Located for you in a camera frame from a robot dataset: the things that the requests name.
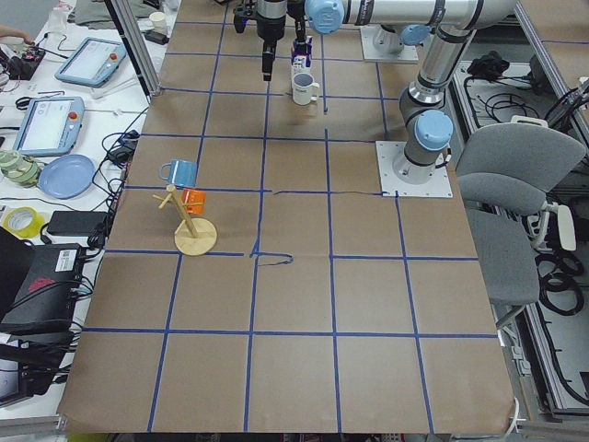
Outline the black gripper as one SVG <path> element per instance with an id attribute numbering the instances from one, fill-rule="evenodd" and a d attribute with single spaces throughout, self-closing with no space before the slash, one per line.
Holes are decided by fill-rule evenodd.
<path id="1" fill-rule="evenodd" d="M 261 72 L 263 80 L 271 82 L 276 54 L 276 42 L 284 35 L 287 1 L 259 0 L 255 7 L 257 32 L 263 39 Z"/>
<path id="2" fill-rule="evenodd" d="M 297 42 L 306 42 L 306 18 L 305 15 L 294 17 L 295 35 Z"/>

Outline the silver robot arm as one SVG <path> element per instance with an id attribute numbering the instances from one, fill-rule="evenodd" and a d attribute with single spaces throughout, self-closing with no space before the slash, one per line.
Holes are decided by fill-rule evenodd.
<path id="1" fill-rule="evenodd" d="M 430 166 L 447 147 L 454 127 L 442 111 L 445 89 L 473 35 L 476 7 L 469 1 L 305 1 L 286 14 L 303 33 L 308 24 L 329 34 L 344 24 L 434 31 L 416 77 L 402 92 L 399 109 L 408 133 L 404 157 L 411 165 Z"/>
<path id="2" fill-rule="evenodd" d="M 517 1 L 291 1 L 302 4 L 304 17 L 319 34 L 344 24 L 412 25 L 437 28 L 416 80 L 419 89 L 442 89 L 456 70 L 475 30 L 509 15 Z M 241 33 L 249 20 L 257 22 L 264 51 L 275 54 L 283 37 L 288 1 L 243 1 L 234 9 L 234 27 Z"/>

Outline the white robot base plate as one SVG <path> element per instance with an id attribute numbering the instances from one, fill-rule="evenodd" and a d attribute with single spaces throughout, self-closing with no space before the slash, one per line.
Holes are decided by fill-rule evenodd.
<path id="1" fill-rule="evenodd" d="M 388 197 L 452 198 L 442 153 L 432 165 L 416 166 L 405 157 L 405 142 L 377 141 L 381 192 Z"/>

